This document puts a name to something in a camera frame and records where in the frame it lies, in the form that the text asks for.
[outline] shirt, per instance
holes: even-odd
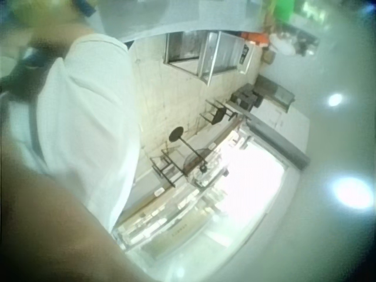
[[[129,197],[140,149],[127,47],[106,35],[79,38],[48,72],[36,100],[37,130],[30,111],[30,104],[9,104],[11,135],[25,165],[53,177],[111,231]]]

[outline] black round table top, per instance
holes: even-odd
[[[179,126],[179,127],[175,128],[169,136],[170,142],[178,141],[183,136],[183,132],[184,132],[183,127]]]

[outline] white sleeve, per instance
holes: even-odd
[[[109,231],[139,155],[134,95],[126,46],[95,34],[55,61],[38,98],[38,136],[50,174]]]

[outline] round light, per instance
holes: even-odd
[[[356,178],[339,180],[334,186],[334,192],[343,204],[355,209],[366,209],[374,204],[371,189]]]
[[[342,95],[341,94],[333,94],[329,97],[328,104],[331,107],[336,107],[342,102]]]
[[[178,276],[178,278],[183,278],[185,274],[186,272],[183,267],[179,267],[176,271],[176,275]]]

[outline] tiled floor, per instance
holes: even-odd
[[[202,81],[163,63],[165,36],[137,40],[130,49],[135,74],[137,106],[142,131],[140,163],[164,146],[169,133],[183,126],[189,138],[204,126],[199,114],[209,110],[205,99],[228,99],[245,83],[254,83],[260,68],[257,48],[248,74],[230,72],[214,76],[208,87]],[[137,169],[136,177],[143,169]]]

